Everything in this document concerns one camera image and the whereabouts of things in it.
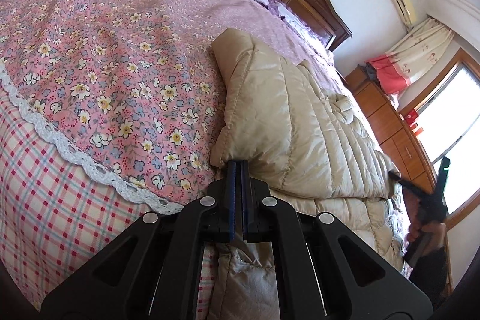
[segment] plaid fabric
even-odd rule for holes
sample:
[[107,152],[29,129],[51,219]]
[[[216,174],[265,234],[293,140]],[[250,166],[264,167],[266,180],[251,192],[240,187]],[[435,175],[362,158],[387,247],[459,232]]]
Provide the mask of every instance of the plaid fabric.
[[[0,88],[0,259],[38,309],[53,288],[148,210],[65,161]],[[216,272],[215,249],[207,246],[198,320],[208,313]]]

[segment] beige puffer jacket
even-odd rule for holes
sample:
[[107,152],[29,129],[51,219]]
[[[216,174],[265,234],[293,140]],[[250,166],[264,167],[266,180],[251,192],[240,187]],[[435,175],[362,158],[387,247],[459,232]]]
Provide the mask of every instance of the beige puffer jacket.
[[[227,29],[212,48],[227,99],[211,164],[248,159],[273,196],[305,214],[332,212],[400,270],[401,243],[388,223],[388,205],[401,202],[387,175],[396,168],[348,98],[323,90],[307,62],[296,67],[243,31]],[[270,245],[238,238],[219,251],[209,319],[279,319]]]

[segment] silver screw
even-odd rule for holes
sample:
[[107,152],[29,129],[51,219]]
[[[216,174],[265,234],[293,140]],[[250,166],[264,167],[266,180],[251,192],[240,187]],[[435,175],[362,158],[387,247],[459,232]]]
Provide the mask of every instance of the silver screw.
[[158,216],[156,213],[153,213],[152,211],[151,212],[148,212],[148,213],[145,213],[143,215],[143,222],[144,223],[147,223],[147,224],[153,224],[153,223],[156,223],[157,220],[158,220]]
[[275,206],[275,205],[277,205],[277,199],[275,199],[273,197],[265,197],[262,200],[262,204],[265,205],[265,206]]
[[330,213],[322,213],[318,219],[323,222],[324,224],[331,224],[334,221],[334,217]]
[[203,206],[212,206],[214,203],[215,203],[215,198],[213,197],[203,197],[201,200],[200,200],[200,203],[203,205]]

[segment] drawer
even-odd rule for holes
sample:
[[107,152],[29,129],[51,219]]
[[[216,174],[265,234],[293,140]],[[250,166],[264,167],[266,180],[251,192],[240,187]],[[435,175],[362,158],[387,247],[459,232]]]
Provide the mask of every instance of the drawer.
[[378,91],[373,83],[370,83],[355,95],[355,100],[363,111],[365,117],[370,117],[387,102],[384,95]]
[[403,128],[400,117],[398,117],[395,109],[393,109],[390,103],[386,103],[368,117],[368,122],[370,123],[371,130],[373,130],[375,138],[379,144],[384,143]]
[[385,154],[389,156],[390,159],[392,159],[393,163],[395,163],[398,170],[400,171],[402,178],[410,180],[410,175],[407,167],[405,166],[402,156],[400,155],[400,152],[398,152],[397,146],[395,145],[393,139],[389,138],[382,145],[380,145],[380,147],[382,148],[382,151],[385,152]]
[[425,192],[428,193],[428,194],[432,194],[434,192],[434,189],[433,189],[433,187],[430,183],[430,180],[428,179],[428,175],[427,175],[426,172],[417,176],[412,181],[412,183],[414,185],[417,185],[418,187],[421,187],[422,189],[424,189]]
[[410,178],[415,179],[417,176],[425,172],[425,168],[418,156],[417,150],[413,146],[405,129],[402,129],[393,136],[393,141],[397,146],[405,167],[409,172]]
[[360,67],[357,67],[347,75],[345,80],[347,81],[346,83],[349,86],[349,90],[352,94],[355,94],[362,83],[367,80],[367,75]]

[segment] window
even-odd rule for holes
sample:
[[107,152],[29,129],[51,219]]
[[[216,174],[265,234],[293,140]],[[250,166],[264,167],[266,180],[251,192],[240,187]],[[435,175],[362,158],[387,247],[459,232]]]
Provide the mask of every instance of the window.
[[480,175],[480,79],[464,63],[458,63],[436,92],[418,110],[418,136],[438,172],[442,157],[451,160],[445,188],[449,213],[466,202],[479,188]]

